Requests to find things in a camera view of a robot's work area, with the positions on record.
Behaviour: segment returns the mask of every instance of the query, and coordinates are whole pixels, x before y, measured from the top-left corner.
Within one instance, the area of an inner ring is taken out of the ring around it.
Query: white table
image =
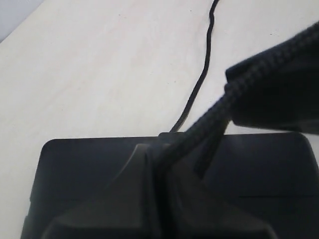
[[[211,4],[46,0],[0,44],[0,238],[20,236],[48,140],[173,126],[202,70]],[[209,73],[181,130],[223,93],[226,68],[309,26],[318,9],[318,0],[221,0]],[[227,130],[252,132],[266,131]]]

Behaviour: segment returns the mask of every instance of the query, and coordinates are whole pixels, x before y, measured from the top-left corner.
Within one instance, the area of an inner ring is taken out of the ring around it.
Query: table surface
[[[46,0],[0,44],[0,237],[19,238],[42,146],[158,135],[202,70],[212,0]],[[223,93],[225,69],[319,19],[318,0],[222,0],[210,69],[181,130]],[[227,133],[269,132],[236,127]],[[319,137],[307,135],[319,158]]]

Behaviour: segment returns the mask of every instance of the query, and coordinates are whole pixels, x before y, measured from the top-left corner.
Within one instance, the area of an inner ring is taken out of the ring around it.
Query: black plastic base
[[[159,137],[55,139],[42,149],[22,239],[40,239],[51,220],[105,188],[136,144]],[[194,164],[201,146],[185,159]],[[232,204],[267,221],[280,239],[319,238],[319,174],[300,134],[226,135],[204,179]]]

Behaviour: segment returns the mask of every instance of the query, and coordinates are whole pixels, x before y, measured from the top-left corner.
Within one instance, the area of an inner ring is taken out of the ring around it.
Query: desk surface
[[[46,0],[0,44],[1,238],[20,236],[48,140],[170,130],[203,66],[211,4]],[[211,66],[181,130],[221,96],[226,68],[317,21],[318,9],[317,0],[220,1]],[[309,136],[319,158],[318,138]]]

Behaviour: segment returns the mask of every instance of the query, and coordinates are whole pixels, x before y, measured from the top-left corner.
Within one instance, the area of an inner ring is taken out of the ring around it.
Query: white desk
[[[173,126],[203,66],[211,3],[46,0],[0,44],[0,238],[20,236],[48,140]],[[318,0],[221,0],[210,70],[181,130],[223,93],[226,68],[309,26],[318,9]]]

